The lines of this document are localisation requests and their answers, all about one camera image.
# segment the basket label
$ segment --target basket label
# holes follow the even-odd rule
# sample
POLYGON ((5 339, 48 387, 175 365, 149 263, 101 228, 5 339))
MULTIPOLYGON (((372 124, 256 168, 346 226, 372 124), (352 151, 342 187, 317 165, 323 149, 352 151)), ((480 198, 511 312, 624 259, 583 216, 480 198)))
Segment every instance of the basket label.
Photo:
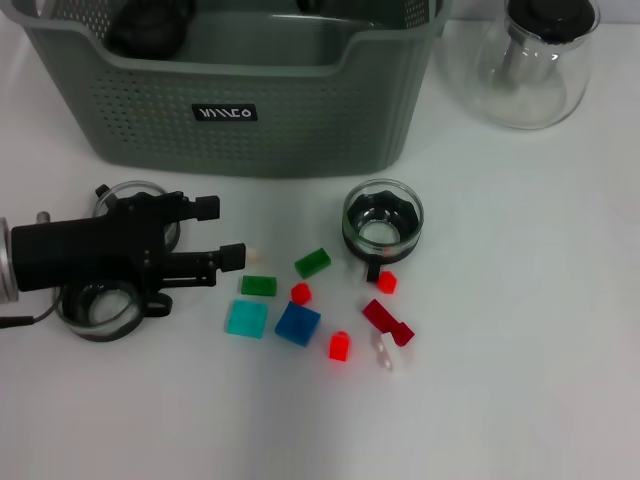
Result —
POLYGON ((199 122, 257 122, 256 106, 247 103, 241 105, 191 105, 193 114, 199 122))

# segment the red cube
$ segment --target red cube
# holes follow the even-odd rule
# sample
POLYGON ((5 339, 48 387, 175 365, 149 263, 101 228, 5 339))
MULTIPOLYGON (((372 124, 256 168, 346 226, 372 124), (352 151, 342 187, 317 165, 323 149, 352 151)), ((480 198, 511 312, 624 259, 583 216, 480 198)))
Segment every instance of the red cube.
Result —
POLYGON ((291 300, 297 305, 304 305, 311 300, 311 289, 306 283, 299 283, 291 289, 291 300))
POLYGON ((398 285, 398 279, 391 272, 382 272, 378 278, 378 289, 387 295, 393 295, 398 285))
POLYGON ((339 360, 341 362, 347 361, 349 355, 349 346, 351 339, 347 332, 336 332, 331 337, 331 343, 329 344, 329 358, 333 360, 339 360))

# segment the red translucent block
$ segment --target red translucent block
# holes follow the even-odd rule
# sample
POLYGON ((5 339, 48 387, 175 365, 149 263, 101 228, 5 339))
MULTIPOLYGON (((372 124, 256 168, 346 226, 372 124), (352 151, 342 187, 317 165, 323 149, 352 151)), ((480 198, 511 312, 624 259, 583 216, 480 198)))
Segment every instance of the red translucent block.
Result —
POLYGON ((340 331, 334 333, 331 337, 331 343, 329 344, 329 358, 346 362, 349 356, 350 345, 351 339, 347 332, 340 331))
POLYGON ((403 322, 396 325, 396 328, 391 331, 391 335, 396 345, 404 347, 413 338, 415 333, 403 322))
POLYGON ((398 325, 398 321, 377 300, 364 307, 362 313, 381 333, 392 332, 398 325))
POLYGON ((367 305, 362 313, 381 333, 391 333, 399 347, 404 347, 415 336, 406 323, 398 322, 377 300, 367 305))
POLYGON ((393 295, 398 285, 398 279, 391 272, 382 272, 378 278, 378 289, 387 295, 393 295))
POLYGON ((297 305, 311 301, 311 289, 306 283, 299 283, 291 289, 291 300, 297 305))

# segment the teapot lid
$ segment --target teapot lid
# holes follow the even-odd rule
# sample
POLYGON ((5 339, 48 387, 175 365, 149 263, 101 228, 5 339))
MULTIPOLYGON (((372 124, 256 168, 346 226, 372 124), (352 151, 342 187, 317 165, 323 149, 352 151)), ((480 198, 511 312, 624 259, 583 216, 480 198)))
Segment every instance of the teapot lid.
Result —
POLYGON ((589 0, 509 0, 507 11, 518 26, 553 45, 586 35, 596 21, 589 0))

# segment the blue cube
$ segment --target blue cube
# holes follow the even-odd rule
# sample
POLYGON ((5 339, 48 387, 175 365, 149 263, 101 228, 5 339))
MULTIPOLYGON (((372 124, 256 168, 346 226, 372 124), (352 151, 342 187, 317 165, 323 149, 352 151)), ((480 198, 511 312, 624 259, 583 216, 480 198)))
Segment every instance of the blue cube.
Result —
POLYGON ((320 323, 319 313, 289 302, 282 318, 276 325, 276 335, 306 347, 316 331, 318 323, 320 323))

